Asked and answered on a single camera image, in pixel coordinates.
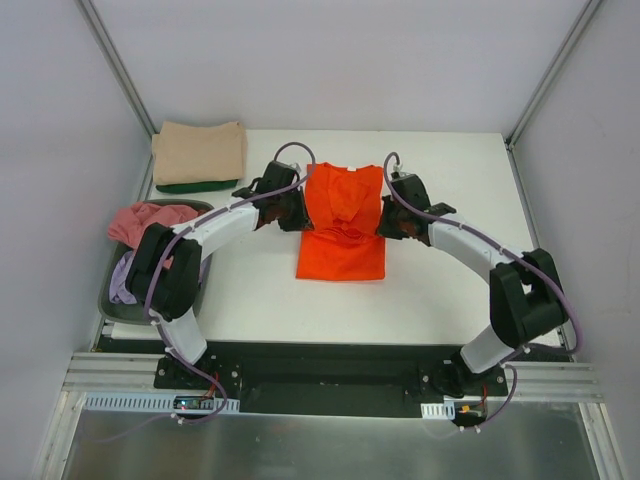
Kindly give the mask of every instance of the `purple cloth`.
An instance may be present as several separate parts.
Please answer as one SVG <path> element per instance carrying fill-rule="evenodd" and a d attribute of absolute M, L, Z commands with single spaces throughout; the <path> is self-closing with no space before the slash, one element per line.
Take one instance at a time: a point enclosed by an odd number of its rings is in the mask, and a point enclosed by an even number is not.
<path fill-rule="evenodd" d="M 109 301 L 111 303 L 124 303 L 125 305 L 133 305 L 138 303 L 134 297 L 125 288 L 124 282 L 127 279 L 131 264 L 133 263 L 133 250 L 126 252 L 113 269 L 111 275 L 111 283 L 109 284 Z"/>

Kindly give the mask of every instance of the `white table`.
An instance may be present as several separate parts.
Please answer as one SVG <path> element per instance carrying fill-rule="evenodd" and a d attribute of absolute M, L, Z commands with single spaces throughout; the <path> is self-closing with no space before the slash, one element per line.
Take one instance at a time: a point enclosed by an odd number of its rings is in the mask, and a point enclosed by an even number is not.
<path fill-rule="evenodd" d="M 260 176 L 282 144 L 297 140 L 319 162 L 382 165 L 397 151 L 424 181 L 431 201 L 444 201 L 505 244 L 532 247 L 520 198 L 499 134 L 347 131 L 248 131 L 247 173 Z M 298 147 L 280 160 L 308 162 Z M 159 193 L 151 198 L 175 196 Z M 191 194 L 214 206 L 230 191 Z M 489 322 L 488 286 L 455 259 L 412 240 L 387 241 L 386 278 L 331 283 L 295 278 L 300 234 L 272 224 L 213 256 L 198 323 L 209 340 L 373 344 L 462 344 Z M 158 338 L 151 327 L 116 324 L 112 336 Z M 544 343 L 558 344 L 555 333 Z"/>

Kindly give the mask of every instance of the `gray floor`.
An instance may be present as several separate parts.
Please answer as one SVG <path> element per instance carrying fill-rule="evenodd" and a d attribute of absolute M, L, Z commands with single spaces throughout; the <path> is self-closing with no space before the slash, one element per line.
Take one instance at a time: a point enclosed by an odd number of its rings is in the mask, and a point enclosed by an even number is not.
<path fill-rule="evenodd" d="M 104 438 L 146 414 L 84 412 Z M 598 478 L 576 405 L 513 404 L 480 434 L 448 422 L 227 415 L 197 427 L 161 419 L 120 440 L 76 435 L 66 479 Z"/>

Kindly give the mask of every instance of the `clothing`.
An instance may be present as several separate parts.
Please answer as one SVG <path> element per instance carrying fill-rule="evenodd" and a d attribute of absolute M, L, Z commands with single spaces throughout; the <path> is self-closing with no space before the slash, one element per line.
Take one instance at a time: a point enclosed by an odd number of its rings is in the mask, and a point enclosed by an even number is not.
<path fill-rule="evenodd" d="M 380 222 L 382 168 L 349 171 L 328 163 L 307 181 L 305 202 L 314 230 L 302 233 L 297 278 L 363 281 L 385 276 Z"/>
<path fill-rule="evenodd" d="M 175 185 L 156 185 L 156 190 L 162 193 L 173 195 L 183 195 L 185 193 L 217 192 L 234 188 L 238 184 L 237 180 L 226 180 L 224 182 L 198 182 L 198 183 L 178 183 Z"/>
<path fill-rule="evenodd" d="M 125 305 L 137 303 L 136 297 L 124 286 L 133 263 L 133 257 L 133 251 L 126 252 L 116 264 L 116 268 L 113 269 L 111 283 L 109 284 L 109 301 L 111 303 L 124 303 Z"/>
<path fill-rule="evenodd" d="M 247 133 L 240 122 L 218 127 L 164 122 L 151 151 L 156 185 L 237 180 L 244 176 Z"/>
<path fill-rule="evenodd" d="M 140 245 L 144 231 L 152 223 L 169 227 L 188 222 L 197 216 L 198 212 L 187 205 L 155 205 L 138 202 L 118 210 L 107 229 L 107 236 L 135 250 Z"/>

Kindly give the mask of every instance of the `gray plastic bin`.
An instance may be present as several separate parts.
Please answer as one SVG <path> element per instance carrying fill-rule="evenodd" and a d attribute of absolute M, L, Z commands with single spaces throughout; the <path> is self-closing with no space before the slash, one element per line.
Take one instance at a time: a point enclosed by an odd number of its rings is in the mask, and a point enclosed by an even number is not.
<path fill-rule="evenodd" d="M 197 211 L 213 209 L 210 204 L 206 202 L 199 202 L 197 200 L 162 199 L 148 200 L 145 203 L 153 203 L 155 205 L 187 205 Z M 111 262 L 109 263 L 109 266 L 107 268 L 104 282 L 102 282 L 102 290 L 100 291 L 100 297 L 98 298 L 98 309 L 106 319 L 112 320 L 114 322 L 129 323 L 131 325 L 149 325 L 149 322 L 143 318 L 141 304 L 138 303 L 135 305 L 124 305 L 122 303 L 116 304 L 109 301 L 109 284 L 111 283 L 113 270 L 116 267 L 118 261 L 129 250 L 131 250 L 131 248 L 129 248 L 127 245 L 117 242 L 113 255 L 111 256 Z M 202 283 L 200 284 L 200 291 L 198 292 L 196 300 L 193 304 L 193 310 L 196 316 L 200 311 L 200 305 L 202 304 L 202 293 L 204 292 L 207 283 L 207 277 L 209 276 L 209 267 L 211 266 L 210 258 L 211 257 L 209 257 L 209 261 L 207 261 L 207 264 L 204 267 L 204 272 L 202 274 Z"/>

